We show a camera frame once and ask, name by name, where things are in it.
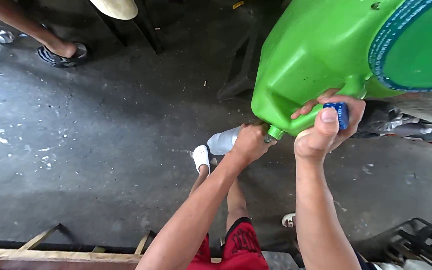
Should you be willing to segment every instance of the red shorts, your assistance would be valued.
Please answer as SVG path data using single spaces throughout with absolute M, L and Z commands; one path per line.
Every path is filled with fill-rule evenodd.
M 239 218 L 228 230 L 222 247 L 220 263 L 211 262 L 209 235 L 207 234 L 187 270 L 268 270 L 268 264 L 261 254 L 256 233 L 247 217 Z

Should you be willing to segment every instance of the white shoe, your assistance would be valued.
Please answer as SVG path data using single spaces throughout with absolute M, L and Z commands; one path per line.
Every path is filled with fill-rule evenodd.
M 286 228 L 296 227 L 296 224 L 294 224 L 294 222 L 293 222 L 293 217 L 295 217 L 295 220 L 296 220 L 296 213 L 290 213 L 290 214 L 285 215 L 283 217 L 283 220 L 281 221 L 283 226 L 285 226 Z
M 208 155 L 208 148 L 206 148 L 206 145 L 200 145 L 194 149 L 194 152 L 192 153 L 192 158 L 194 159 L 194 163 L 196 164 L 196 170 L 198 170 L 199 173 L 199 166 L 206 164 L 208 166 L 208 175 L 211 171 L 211 167 L 209 167 L 209 155 Z

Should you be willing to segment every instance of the fingernail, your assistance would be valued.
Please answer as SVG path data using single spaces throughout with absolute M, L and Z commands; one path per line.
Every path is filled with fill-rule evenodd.
M 334 122 L 337 120 L 338 113 L 335 109 L 326 109 L 321 114 L 321 120 L 326 123 Z

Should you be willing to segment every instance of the wooden board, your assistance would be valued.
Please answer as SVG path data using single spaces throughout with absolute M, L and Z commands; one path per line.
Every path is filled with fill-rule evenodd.
M 135 263 L 142 255 L 95 252 L 0 249 L 0 261 L 108 262 Z

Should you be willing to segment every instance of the wooden plank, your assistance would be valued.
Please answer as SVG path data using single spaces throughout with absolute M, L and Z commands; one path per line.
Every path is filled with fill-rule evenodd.
M 139 245 L 136 248 L 136 251 L 134 252 L 135 255 L 141 255 L 141 252 L 143 251 L 146 241 L 148 241 L 148 237 L 150 235 L 151 231 L 149 230 L 142 238 L 141 241 L 139 241 Z
M 0 261 L 138 263 L 142 255 L 95 252 L 16 250 L 0 248 Z
M 56 227 L 45 230 L 42 233 L 36 235 L 33 239 L 29 240 L 27 243 L 25 243 L 22 247 L 20 247 L 18 250 L 28 250 L 28 249 L 34 249 L 39 243 L 43 242 L 46 238 L 48 238 L 52 233 L 54 233 L 58 228 L 59 224 L 56 225 Z

